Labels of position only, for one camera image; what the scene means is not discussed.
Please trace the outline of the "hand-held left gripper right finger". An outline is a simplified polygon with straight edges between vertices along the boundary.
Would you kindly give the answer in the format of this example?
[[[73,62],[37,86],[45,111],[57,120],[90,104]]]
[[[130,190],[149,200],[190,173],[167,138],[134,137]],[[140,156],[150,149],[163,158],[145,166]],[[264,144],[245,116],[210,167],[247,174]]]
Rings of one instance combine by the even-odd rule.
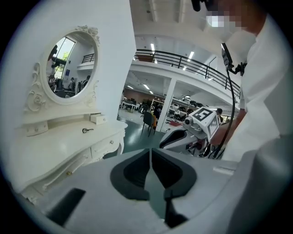
[[[228,231],[236,198],[225,189],[237,163],[152,149],[152,231]]]

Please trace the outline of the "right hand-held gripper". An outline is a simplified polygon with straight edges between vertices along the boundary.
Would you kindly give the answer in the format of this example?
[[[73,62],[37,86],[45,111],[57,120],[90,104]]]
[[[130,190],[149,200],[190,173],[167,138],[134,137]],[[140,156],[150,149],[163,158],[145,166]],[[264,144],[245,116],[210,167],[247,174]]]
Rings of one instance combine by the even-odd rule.
[[[161,139],[159,148],[187,150],[194,157],[201,157],[219,128],[215,111],[201,107],[190,113],[182,128],[169,130]]]

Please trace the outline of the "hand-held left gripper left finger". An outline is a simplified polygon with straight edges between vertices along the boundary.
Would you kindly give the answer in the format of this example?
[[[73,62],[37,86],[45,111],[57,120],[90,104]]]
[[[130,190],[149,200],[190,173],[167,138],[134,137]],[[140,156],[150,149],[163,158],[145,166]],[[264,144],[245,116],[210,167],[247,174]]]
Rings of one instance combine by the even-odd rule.
[[[37,202],[40,211],[51,216],[61,201],[67,201],[74,189],[83,192],[62,227],[72,234],[162,234],[168,226],[154,212],[148,201],[122,196],[110,181],[111,170],[141,149],[79,168],[44,194]]]

